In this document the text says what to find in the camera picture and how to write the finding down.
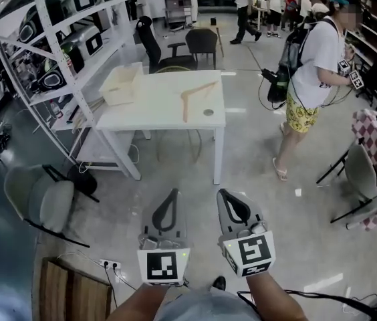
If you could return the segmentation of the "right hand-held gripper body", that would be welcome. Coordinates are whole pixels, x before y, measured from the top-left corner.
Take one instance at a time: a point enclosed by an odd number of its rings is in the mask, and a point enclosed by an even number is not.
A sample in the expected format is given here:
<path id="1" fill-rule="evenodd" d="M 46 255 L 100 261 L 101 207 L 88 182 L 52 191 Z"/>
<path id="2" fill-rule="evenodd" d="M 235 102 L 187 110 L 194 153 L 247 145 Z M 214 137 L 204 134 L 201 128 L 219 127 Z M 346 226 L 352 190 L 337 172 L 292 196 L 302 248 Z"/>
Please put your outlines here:
<path id="1" fill-rule="evenodd" d="M 223 240 L 221 249 L 239 278 L 267 272 L 276 260 L 273 233 L 267 230 L 264 221 L 240 231 L 236 238 Z"/>

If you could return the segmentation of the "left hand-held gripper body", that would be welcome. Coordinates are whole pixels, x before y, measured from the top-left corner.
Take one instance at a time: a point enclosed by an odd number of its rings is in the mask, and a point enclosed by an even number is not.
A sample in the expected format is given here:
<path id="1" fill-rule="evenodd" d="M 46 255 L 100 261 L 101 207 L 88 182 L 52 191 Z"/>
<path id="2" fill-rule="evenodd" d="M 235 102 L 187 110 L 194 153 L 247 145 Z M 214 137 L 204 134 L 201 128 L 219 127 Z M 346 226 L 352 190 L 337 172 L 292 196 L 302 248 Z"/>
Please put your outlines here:
<path id="1" fill-rule="evenodd" d="M 185 243 L 143 236 L 137 251 L 142 282 L 149 286 L 183 286 L 191 249 Z"/>

